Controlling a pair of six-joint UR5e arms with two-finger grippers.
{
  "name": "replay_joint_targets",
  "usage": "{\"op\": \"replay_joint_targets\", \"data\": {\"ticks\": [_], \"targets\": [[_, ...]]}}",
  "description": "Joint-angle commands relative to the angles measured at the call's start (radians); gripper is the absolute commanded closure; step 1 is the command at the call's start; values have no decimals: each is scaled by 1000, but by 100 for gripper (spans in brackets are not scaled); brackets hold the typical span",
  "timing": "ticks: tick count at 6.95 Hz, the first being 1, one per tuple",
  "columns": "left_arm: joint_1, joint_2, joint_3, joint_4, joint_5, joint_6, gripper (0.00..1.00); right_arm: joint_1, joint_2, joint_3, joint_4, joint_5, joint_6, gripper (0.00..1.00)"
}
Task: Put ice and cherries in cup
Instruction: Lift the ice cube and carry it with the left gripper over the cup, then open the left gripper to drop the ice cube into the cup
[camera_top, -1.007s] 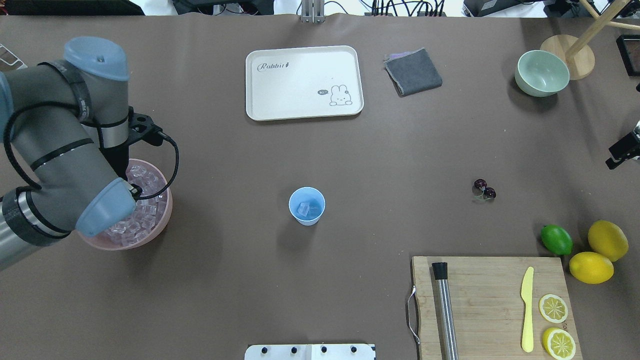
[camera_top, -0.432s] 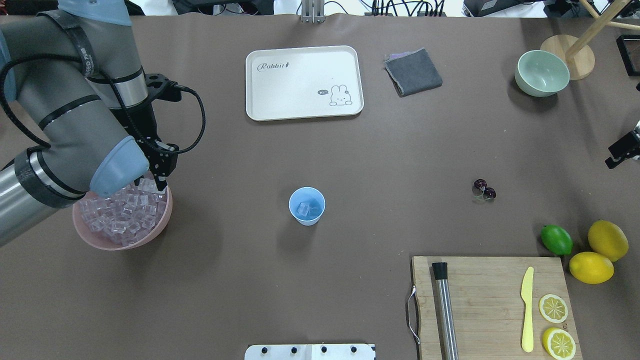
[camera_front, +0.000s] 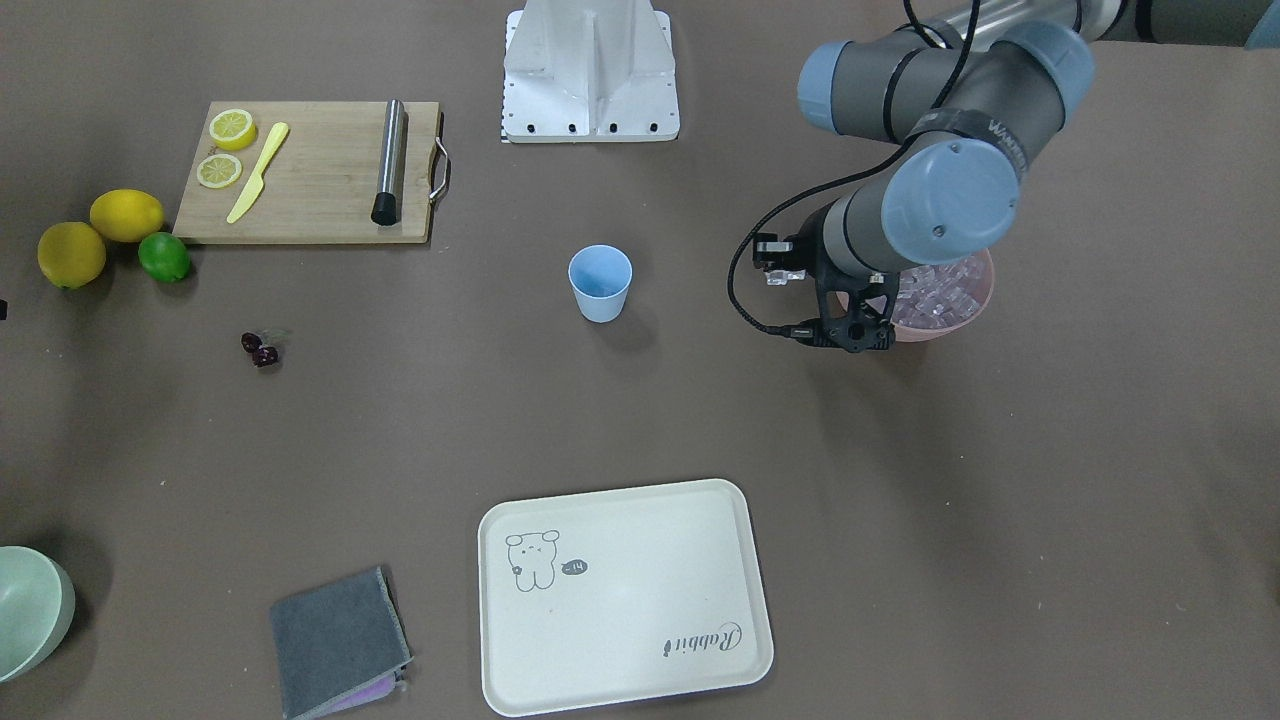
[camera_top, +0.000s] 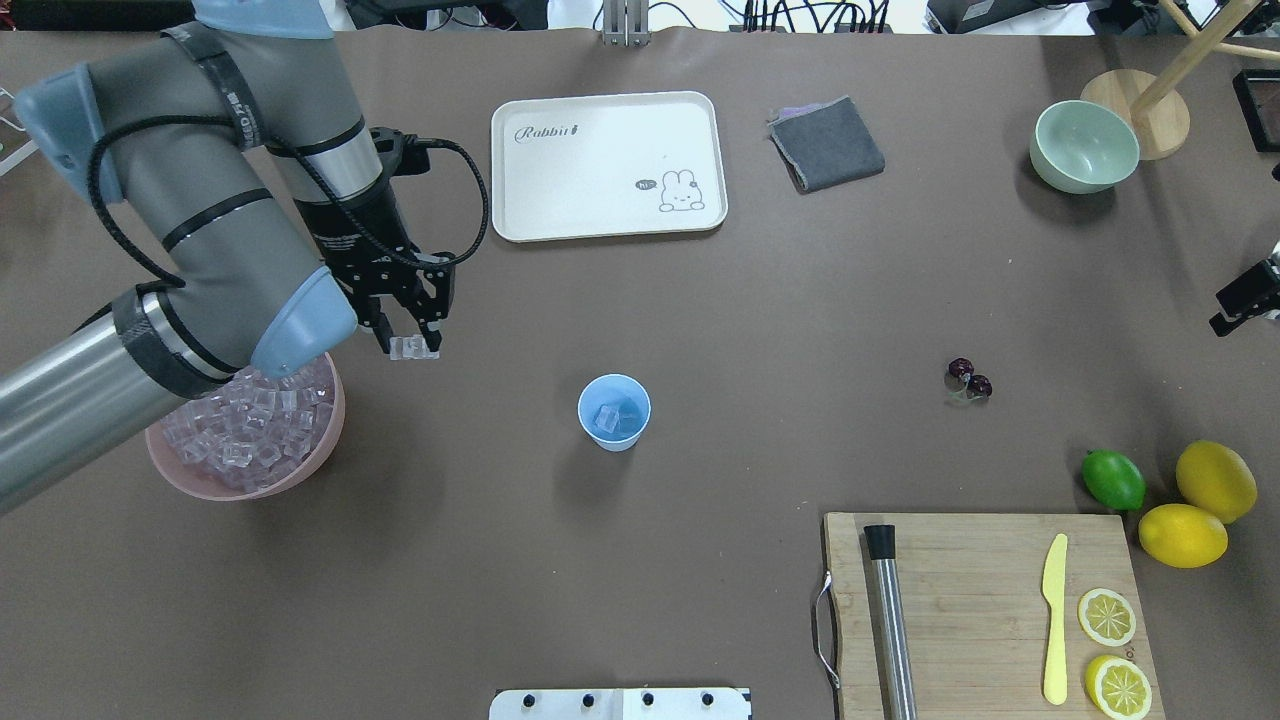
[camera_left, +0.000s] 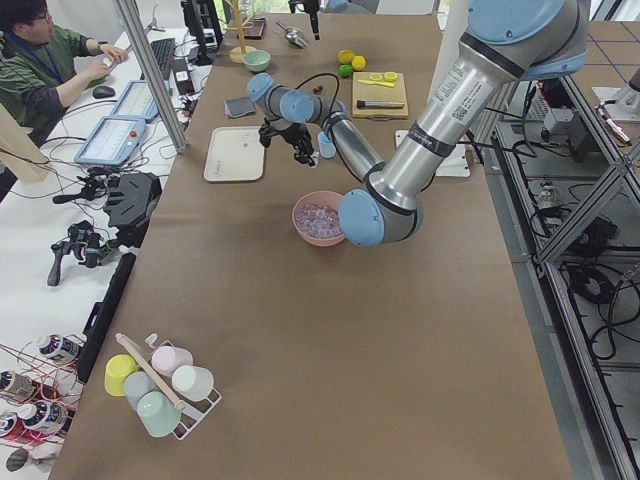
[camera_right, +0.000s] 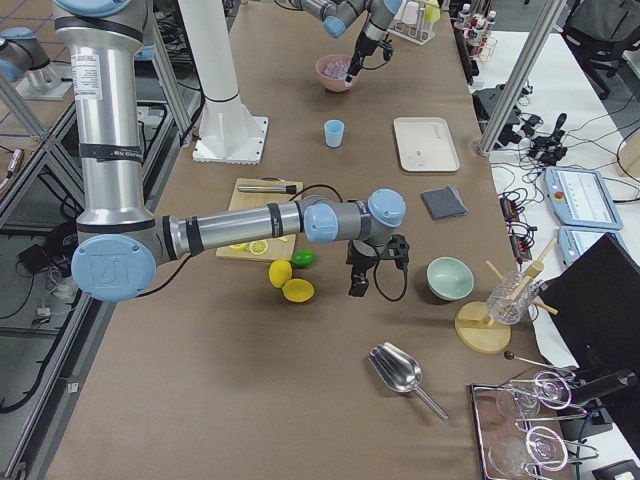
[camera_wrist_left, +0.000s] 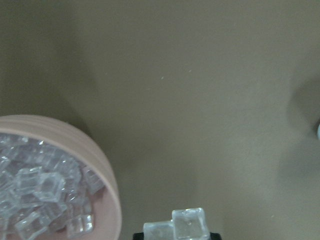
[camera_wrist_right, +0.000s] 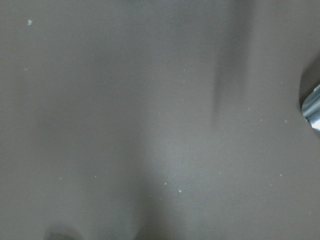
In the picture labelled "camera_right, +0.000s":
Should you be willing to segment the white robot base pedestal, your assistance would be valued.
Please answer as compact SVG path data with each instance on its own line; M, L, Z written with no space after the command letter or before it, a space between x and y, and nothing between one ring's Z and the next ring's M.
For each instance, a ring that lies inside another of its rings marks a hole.
M269 120L243 104L220 1L181 1L179 9L205 104L193 159L257 165Z

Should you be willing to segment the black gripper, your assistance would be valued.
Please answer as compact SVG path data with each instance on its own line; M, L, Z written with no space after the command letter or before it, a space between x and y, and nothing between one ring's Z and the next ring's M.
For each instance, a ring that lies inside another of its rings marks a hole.
M346 85L353 84L361 68L364 68L365 59L373 55L377 48L382 49L384 60L382 65L385 65L393 56L393 46L389 38L389 33L387 31L382 32L373 27L364 27L357 38L352 63L346 72L344 79Z
M351 266L351 285L348 295L365 296L369 280L367 272L381 261L393 260L398 270L408 271L410 246L401 234L393 234L385 245L374 246L360 240L350 240L347 246L346 264Z

